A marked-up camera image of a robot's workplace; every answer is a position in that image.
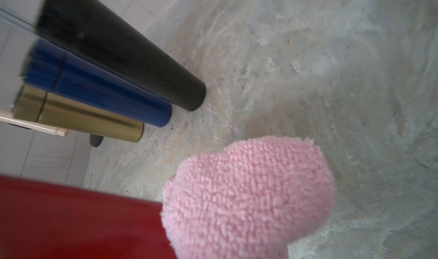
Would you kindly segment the black thermos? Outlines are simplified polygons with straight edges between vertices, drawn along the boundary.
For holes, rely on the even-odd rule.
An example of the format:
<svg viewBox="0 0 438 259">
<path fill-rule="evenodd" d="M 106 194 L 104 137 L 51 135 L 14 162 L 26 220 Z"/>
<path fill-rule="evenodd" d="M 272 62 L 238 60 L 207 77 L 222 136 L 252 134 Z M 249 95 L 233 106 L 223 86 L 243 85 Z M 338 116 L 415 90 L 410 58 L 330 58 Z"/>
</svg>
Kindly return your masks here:
<svg viewBox="0 0 438 259">
<path fill-rule="evenodd" d="M 44 0 L 35 31 L 186 111 L 205 99 L 202 80 L 98 0 Z"/>
</svg>

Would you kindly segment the red thermos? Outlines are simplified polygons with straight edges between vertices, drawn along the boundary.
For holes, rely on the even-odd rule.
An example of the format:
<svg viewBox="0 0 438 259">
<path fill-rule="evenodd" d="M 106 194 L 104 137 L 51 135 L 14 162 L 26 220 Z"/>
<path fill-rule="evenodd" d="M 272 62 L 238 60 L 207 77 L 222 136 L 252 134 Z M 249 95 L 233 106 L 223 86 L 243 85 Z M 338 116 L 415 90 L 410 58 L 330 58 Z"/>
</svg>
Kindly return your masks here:
<svg viewBox="0 0 438 259">
<path fill-rule="evenodd" d="M 173 259 L 162 204 L 1 177 L 3 259 Z"/>
</svg>

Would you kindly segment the blue thermos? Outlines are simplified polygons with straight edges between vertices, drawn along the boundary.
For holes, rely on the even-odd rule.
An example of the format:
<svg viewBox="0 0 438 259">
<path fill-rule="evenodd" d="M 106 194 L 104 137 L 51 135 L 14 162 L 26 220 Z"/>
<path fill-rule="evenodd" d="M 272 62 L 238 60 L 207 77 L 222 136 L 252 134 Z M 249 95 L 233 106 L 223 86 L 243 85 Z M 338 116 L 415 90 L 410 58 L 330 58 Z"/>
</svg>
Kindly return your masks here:
<svg viewBox="0 0 438 259">
<path fill-rule="evenodd" d="M 156 127 L 171 104 L 151 92 L 46 40 L 36 40 L 23 62 L 24 83 Z"/>
</svg>

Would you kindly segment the gold thermos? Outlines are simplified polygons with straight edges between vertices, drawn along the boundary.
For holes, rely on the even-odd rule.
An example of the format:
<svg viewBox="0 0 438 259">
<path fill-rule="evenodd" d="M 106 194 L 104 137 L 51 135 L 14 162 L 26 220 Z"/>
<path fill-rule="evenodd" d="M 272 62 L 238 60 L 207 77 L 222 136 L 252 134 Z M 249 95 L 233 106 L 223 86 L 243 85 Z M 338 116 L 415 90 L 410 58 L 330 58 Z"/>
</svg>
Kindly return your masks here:
<svg viewBox="0 0 438 259">
<path fill-rule="evenodd" d="M 22 85 L 13 103 L 15 119 L 138 142 L 144 123 L 54 93 Z"/>
</svg>

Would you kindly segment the pink cloth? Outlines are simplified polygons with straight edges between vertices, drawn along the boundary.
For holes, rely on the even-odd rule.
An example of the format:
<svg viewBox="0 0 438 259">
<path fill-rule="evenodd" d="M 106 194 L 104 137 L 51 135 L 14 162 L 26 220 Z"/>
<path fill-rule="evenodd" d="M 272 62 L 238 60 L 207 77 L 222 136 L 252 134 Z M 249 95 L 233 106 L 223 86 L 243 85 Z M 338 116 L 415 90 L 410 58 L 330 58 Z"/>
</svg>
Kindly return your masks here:
<svg viewBox="0 0 438 259">
<path fill-rule="evenodd" d="M 163 188 L 162 224 L 179 259 L 285 259 L 335 204 L 311 139 L 268 136 L 190 156 Z"/>
</svg>

